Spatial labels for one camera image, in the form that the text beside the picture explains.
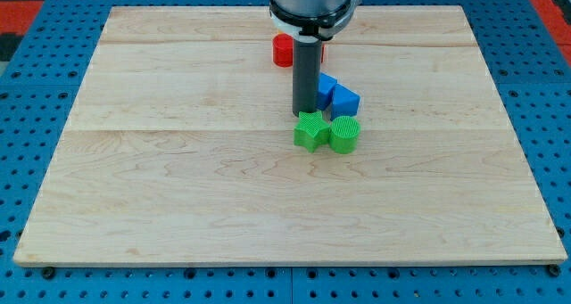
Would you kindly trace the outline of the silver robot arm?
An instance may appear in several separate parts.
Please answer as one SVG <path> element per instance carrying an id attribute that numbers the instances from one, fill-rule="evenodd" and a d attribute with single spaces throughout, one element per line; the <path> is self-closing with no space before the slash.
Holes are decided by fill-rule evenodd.
<path id="1" fill-rule="evenodd" d="M 346 28 L 362 0 L 269 0 L 278 30 L 303 43 L 326 42 Z"/>

